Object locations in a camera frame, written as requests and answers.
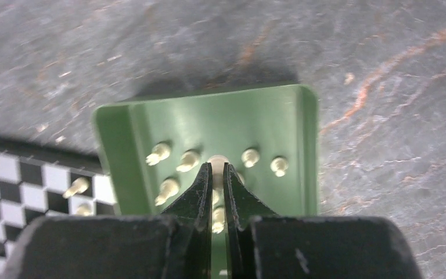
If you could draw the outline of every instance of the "checkered board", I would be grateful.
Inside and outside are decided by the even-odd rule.
[[[74,214],[85,203],[93,214],[117,210],[108,176],[53,161],[0,151],[0,274],[21,231],[35,218]],[[64,199],[64,191],[79,177],[89,180],[90,187]]]

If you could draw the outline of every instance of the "stone surface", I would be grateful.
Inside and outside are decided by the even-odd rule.
[[[0,135],[94,153],[95,107],[294,80],[324,214],[391,218],[446,278],[446,0],[0,0]]]

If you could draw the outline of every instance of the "marble countertop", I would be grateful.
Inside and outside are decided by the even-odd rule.
[[[392,219],[446,278],[446,0],[0,1],[0,136],[95,153],[99,105],[296,80],[323,214]]]

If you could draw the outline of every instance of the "gray marble surface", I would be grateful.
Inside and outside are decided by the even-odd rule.
[[[446,0],[0,0],[0,136],[94,153],[98,105],[289,79],[322,213],[391,218],[446,278]]]

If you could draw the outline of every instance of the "green tray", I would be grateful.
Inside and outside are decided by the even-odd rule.
[[[114,103],[99,107],[93,121],[102,167],[111,175],[121,214],[166,208],[193,182],[200,164],[187,173],[175,168],[185,151],[197,150],[201,162],[213,155],[227,157],[245,186],[277,213],[303,216],[318,212],[317,114],[316,95],[303,85],[287,84]],[[169,143],[171,155],[148,166],[145,158],[159,142]],[[240,158],[248,148],[260,153],[249,169]],[[277,156],[289,163],[283,177],[270,168]],[[159,185],[169,177],[179,181],[181,190],[155,207]],[[224,233],[213,234],[212,257],[217,278],[226,269]]]

